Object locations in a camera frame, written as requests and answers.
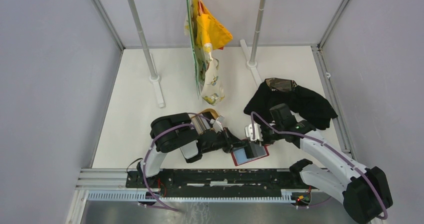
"gray floor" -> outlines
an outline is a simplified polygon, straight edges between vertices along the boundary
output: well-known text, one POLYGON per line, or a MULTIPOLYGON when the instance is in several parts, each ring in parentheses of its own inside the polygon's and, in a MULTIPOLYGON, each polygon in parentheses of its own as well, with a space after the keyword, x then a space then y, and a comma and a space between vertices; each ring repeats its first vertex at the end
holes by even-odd
MULTIPOLYGON (((317 196, 317 202, 325 199, 317 196)), ((88 201, 84 224, 355 224, 336 200, 297 210, 285 203, 172 202, 181 212, 145 209, 126 201, 88 201)))

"white table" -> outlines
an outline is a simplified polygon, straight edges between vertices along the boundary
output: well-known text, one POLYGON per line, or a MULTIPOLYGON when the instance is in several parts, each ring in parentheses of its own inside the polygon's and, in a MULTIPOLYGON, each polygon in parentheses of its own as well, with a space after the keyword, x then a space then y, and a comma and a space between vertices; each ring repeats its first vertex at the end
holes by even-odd
MULTIPOLYGON (((166 107, 157 107, 155 94, 149 82, 149 70, 143 51, 126 49, 123 52, 113 88, 93 168, 126 168, 136 158, 144 157, 150 145, 150 124, 161 116, 194 112, 211 106, 197 95, 193 57, 189 48, 162 48, 150 50, 158 74, 166 107)), ((213 107, 225 117, 224 125, 237 137, 244 138, 244 127, 250 117, 243 109, 257 90, 246 59, 240 47, 216 50, 219 59, 219 78, 225 99, 213 107)), ((297 84, 325 96, 310 46, 259 47, 256 60, 258 71, 265 78, 295 80, 297 84)), ((322 135, 340 149, 333 122, 322 135)), ((280 140, 268 147, 269 156, 235 166, 230 154, 221 150, 203 155, 195 163, 187 164, 180 150, 168 153, 162 168, 173 169, 259 169, 289 168, 307 158, 321 165, 315 158, 291 143, 280 140)))

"hanging clothing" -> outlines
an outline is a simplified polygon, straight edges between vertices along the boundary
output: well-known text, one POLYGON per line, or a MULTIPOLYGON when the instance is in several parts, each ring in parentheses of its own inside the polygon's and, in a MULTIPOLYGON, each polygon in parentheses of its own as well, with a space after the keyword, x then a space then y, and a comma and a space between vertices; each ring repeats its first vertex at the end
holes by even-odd
POLYGON ((256 112, 271 123, 273 117, 270 108, 282 103, 287 104, 292 112, 299 113, 302 118, 320 130, 329 128, 330 120, 338 117, 329 101, 323 96, 297 85, 294 80, 280 78, 265 79, 243 112, 247 115, 256 112))
POLYGON ((190 16, 192 13, 192 16, 191 23, 187 17, 184 31, 190 33, 192 37, 197 87, 200 96, 207 103, 215 106, 224 99, 225 95, 218 72, 220 61, 212 56, 212 51, 223 48, 233 39, 233 36, 209 12, 202 0, 192 0, 191 7, 187 5, 187 8, 187 13, 190 16))

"gray wall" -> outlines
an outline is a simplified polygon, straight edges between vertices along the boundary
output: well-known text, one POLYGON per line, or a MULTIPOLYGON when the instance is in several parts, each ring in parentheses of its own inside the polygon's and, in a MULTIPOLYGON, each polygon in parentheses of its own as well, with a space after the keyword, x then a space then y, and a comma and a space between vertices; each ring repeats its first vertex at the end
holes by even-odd
POLYGON ((91 0, 0 0, 0 17, 0 223, 63 223, 120 51, 91 0))
POLYGON ((387 175, 389 223, 424 219, 424 0, 351 0, 324 46, 359 161, 387 175))
MULTIPOLYGON (((122 42, 140 46, 127 0, 101 0, 122 42)), ((232 33, 230 45, 253 41, 259 0, 203 0, 232 33)), ((342 0, 266 0, 259 43, 316 44, 342 0)), ((135 0, 150 46, 189 46, 183 24, 186 0, 135 0)))

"yellow cloth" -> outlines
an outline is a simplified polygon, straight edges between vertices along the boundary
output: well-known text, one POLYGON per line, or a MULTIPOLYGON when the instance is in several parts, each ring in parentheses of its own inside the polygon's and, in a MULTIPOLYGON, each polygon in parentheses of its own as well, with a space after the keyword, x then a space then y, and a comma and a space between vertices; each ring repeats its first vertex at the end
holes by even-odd
POLYGON ((200 3, 203 7, 203 12, 199 16, 199 0, 193 1, 193 17, 196 17, 197 22, 197 37, 195 44, 198 47, 204 47, 205 44, 211 43, 213 50, 223 48, 229 43, 233 36, 231 33, 209 12, 202 0, 200 3))

